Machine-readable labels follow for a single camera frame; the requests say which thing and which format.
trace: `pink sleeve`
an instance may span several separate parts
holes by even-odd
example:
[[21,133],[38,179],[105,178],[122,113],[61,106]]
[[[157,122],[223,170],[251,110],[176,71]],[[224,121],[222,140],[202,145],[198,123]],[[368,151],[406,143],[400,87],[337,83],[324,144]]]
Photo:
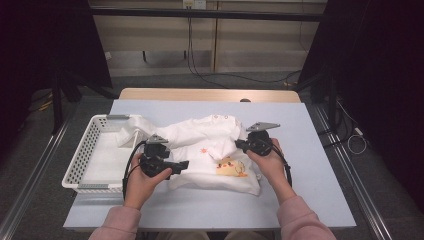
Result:
[[300,196],[283,202],[278,209],[277,217],[283,240],[336,239]]
[[109,210],[103,225],[91,234],[95,239],[135,239],[141,213],[129,207],[113,207]]

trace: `person's right hand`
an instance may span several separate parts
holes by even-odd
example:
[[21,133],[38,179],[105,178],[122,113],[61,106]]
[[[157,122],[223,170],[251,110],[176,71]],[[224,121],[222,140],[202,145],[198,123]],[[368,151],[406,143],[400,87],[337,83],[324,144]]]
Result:
[[167,168],[154,177],[147,176],[139,166],[141,153],[136,154],[131,160],[131,169],[134,171],[128,178],[127,192],[124,206],[140,210],[143,204],[153,194],[155,187],[172,174],[172,169]]
[[[280,150],[280,144],[277,139],[272,138],[272,143]],[[262,174],[268,179],[269,184],[277,195],[278,202],[280,205],[287,199],[296,196],[296,193],[291,188],[287,181],[286,175],[284,174],[284,163],[283,160],[278,156],[277,153],[271,151],[267,156],[259,156],[258,154],[248,150],[247,156],[252,159],[261,170]]]
[[[271,138],[271,140],[272,143],[280,150],[281,154],[283,154],[278,140],[275,138]],[[283,160],[276,152],[271,151],[267,156],[260,156],[250,150],[247,150],[247,156],[249,156],[249,158],[258,165],[262,174],[265,175],[268,181],[271,181],[272,178],[286,177],[284,174]]]

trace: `dark backdrop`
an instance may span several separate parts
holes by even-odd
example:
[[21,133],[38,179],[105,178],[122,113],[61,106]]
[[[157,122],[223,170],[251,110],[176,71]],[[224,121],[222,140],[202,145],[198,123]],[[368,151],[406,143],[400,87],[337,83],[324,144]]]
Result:
[[88,7],[84,0],[0,1],[0,159],[28,115],[31,95],[50,88],[56,70],[111,87],[93,17],[49,10],[67,5]]
[[[424,211],[424,31],[420,1],[329,0],[301,81],[326,64],[338,93],[388,169]],[[315,101],[327,85],[313,88]]]

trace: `black pipe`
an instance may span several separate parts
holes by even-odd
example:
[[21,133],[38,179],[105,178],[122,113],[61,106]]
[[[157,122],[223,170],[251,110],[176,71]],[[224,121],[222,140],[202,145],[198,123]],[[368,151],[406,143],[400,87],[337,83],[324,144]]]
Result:
[[327,19],[323,14],[275,13],[275,12],[241,12],[196,9],[154,9],[154,8],[113,8],[113,7],[56,7],[44,6],[45,11],[69,14],[104,15],[104,16],[138,16],[138,17],[180,17],[180,18],[217,18],[217,19],[251,19],[274,21],[321,22]]

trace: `wrinkled fabric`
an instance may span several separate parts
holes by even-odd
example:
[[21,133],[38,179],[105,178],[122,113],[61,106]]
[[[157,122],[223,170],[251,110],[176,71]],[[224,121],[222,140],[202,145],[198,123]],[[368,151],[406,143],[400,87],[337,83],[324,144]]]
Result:
[[201,188],[259,194],[260,186],[252,170],[252,160],[234,143],[247,137],[246,130],[235,117],[210,115],[156,127],[142,116],[132,116],[117,133],[117,145],[128,145],[126,141],[131,141],[137,131],[144,139],[157,134],[168,140],[164,143],[171,150],[167,161],[189,161],[188,169],[171,176],[170,189],[195,184]]

